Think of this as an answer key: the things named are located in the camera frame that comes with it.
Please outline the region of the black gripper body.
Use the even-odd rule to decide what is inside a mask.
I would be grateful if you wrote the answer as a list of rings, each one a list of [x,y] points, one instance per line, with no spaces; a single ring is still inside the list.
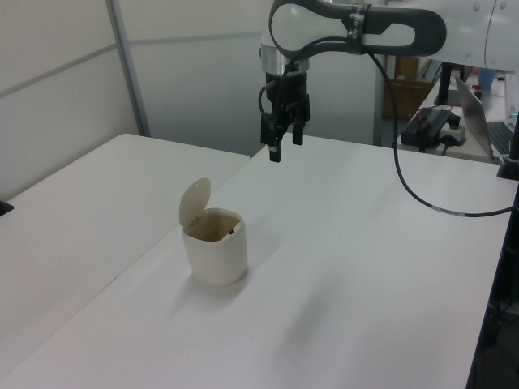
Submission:
[[[307,75],[265,75],[266,98],[272,104],[271,126],[289,126],[307,120]]]

